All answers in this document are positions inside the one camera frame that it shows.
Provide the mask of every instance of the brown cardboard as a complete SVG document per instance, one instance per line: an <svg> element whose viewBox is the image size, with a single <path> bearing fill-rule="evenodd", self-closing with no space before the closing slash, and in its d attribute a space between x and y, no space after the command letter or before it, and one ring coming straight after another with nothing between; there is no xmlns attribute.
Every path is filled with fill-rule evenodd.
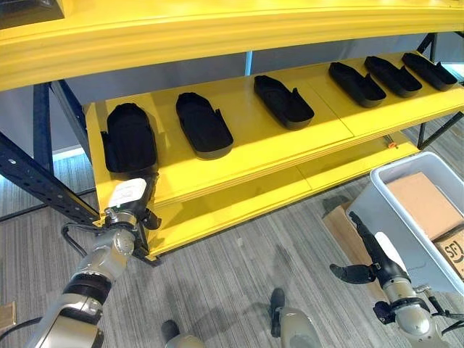
<svg viewBox="0 0 464 348"><path fill-rule="evenodd" d="M323 218L324 225L332 233L341 250L343 250L352 264L370 265L372 259L365 249L363 240L357 234L356 228L350 223L345 214L345 209L348 206L349 204L339 205L328 213ZM386 299L378 281L366 284L366 286L375 300L384 301Z"/></svg>
<svg viewBox="0 0 464 348"><path fill-rule="evenodd" d="M423 173L400 178L387 187L432 241L464 223L463 216Z"/></svg>
<svg viewBox="0 0 464 348"><path fill-rule="evenodd" d="M456 273L464 279L464 228L456 234L445 236L434 244Z"/></svg>

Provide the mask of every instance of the lower shelf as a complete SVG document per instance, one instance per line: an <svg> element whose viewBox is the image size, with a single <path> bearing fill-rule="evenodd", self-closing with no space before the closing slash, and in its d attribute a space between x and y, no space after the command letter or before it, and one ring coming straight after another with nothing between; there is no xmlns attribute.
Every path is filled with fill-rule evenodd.
<svg viewBox="0 0 464 348"><path fill-rule="evenodd" d="M418 152L401 133L397 148L379 138L187 202L155 209L162 227L148 231L149 259Z"/></svg>

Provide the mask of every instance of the shelf board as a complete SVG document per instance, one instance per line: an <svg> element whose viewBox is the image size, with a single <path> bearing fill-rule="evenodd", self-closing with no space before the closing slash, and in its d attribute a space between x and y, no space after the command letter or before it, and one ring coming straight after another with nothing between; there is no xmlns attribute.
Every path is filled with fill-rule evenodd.
<svg viewBox="0 0 464 348"><path fill-rule="evenodd" d="M390 54L388 58L397 61L401 55ZM349 61L351 65L362 62L363 59ZM267 73L288 88L297 87L315 110L310 125L297 131L284 129L272 118L253 92L253 77L88 105L86 121L100 207L107 206L114 187L120 182L104 164L100 131L106 130L107 115L125 102L135 102L145 109L155 132L160 175L154 195L155 209L254 180L464 108L464 88L456 86L438 92L423 82L423 91L417 97L400 99L387 92L385 106L364 109L355 105L337 85L330 84L327 69L328 65L324 64ZM175 113L177 97L186 91L195 91L208 98L214 108L220 108L235 139L231 153L213 161L195 157Z"/></svg>
<svg viewBox="0 0 464 348"><path fill-rule="evenodd" d="M403 53L380 54L377 57L389 60L401 68ZM368 70L364 66L365 58L347 59L343 63L355 68L361 75ZM422 123L433 118L464 110L464 88L459 84L445 93L437 91L407 68L421 83L422 89L411 98L402 98L393 94L374 75L372 78L387 93L387 98L378 107L366 109L354 103L352 99L329 76L330 64L313 65L299 69L299 74L306 77L311 86L317 86L316 92L328 104L333 112L355 136L372 132L381 132L397 126L403 128Z"/></svg>
<svg viewBox="0 0 464 348"><path fill-rule="evenodd" d="M64 19L0 32L0 91L249 50L464 30L461 0L61 2Z"/></svg>
<svg viewBox="0 0 464 348"><path fill-rule="evenodd" d="M112 179L104 164L100 131L107 128L107 115L124 102L135 102L143 108L155 133L159 157L159 180L154 195L156 208L291 167L304 162L324 146L352 137L326 103L293 70L268 75L281 80L288 88L299 89L315 111L309 126L289 131L278 124L254 94L253 78L220 80L91 104L86 119L100 199L107 202L115 183L119 182ZM181 130L175 103L179 94L189 91L206 97L214 108L220 108L234 137L232 151L220 159L196 158Z"/></svg>
<svg viewBox="0 0 464 348"><path fill-rule="evenodd" d="M150 259L214 232L368 173L418 152L401 133L388 149L382 138L286 168L225 190L157 210L162 227L148 232Z"/></svg>

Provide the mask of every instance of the cardboard box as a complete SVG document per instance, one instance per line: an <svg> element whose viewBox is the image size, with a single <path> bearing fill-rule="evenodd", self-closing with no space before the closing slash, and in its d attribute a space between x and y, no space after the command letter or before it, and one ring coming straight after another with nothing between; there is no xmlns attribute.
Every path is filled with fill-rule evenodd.
<svg viewBox="0 0 464 348"><path fill-rule="evenodd" d="M387 187L431 241L464 223L464 217L423 173L400 178Z"/></svg>
<svg viewBox="0 0 464 348"><path fill-rule="evenodd" d="M461 279L464 279L464 226L457 233L444 236L434 244Z"/></svg>

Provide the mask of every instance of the printed logo on box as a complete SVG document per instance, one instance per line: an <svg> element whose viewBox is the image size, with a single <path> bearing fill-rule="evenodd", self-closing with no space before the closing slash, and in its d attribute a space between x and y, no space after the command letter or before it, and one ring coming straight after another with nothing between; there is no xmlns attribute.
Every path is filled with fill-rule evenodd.
<svg viewBox="0 0 464 348"><path fill-rule="evenodd" d="M456 241L452 241L444 250L454 263L460 263L464 260L464 250Z"/></svg>

